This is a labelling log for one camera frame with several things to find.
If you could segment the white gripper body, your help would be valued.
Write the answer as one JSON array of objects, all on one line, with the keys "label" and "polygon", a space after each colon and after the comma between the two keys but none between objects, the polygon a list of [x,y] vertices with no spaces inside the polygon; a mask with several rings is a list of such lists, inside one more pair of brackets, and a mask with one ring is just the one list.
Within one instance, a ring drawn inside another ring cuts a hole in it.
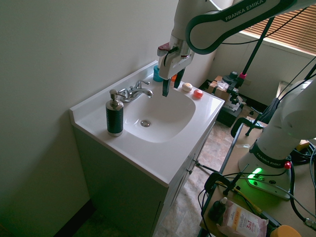
[{"label": "white gripper body", "polygon": [[190,54],[186,57],[182,57],[178,52],[172,52],[171,54],[165,55],[160,65],[159,76],[163,79],[170,79],[190,65],[194,55],[195,53],[193,51],[190,51]]}]

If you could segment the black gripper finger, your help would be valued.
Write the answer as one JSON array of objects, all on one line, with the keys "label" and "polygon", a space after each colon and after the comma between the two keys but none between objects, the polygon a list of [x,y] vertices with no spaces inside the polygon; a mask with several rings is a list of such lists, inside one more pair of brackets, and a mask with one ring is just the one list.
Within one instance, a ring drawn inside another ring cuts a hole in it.
[{"label": "black gripper finger", "polygon": [[162,95],[163,95],[164,97],[167,97],[167,96],[168,96],[169,87],[170,87],[170,82],[171,82],[171,79],[164,79],[164,80],[163,80]]},{"label": "black gripper finger", "polygon": [[185,68],[177,73],[177,76],[176,76],[176,79],[175,79],[175,82],[174,82],[174,88],[178,88],[179,87],[180,82],[182,80],[182,77],[184,75],[184,72],[185,72]]}]

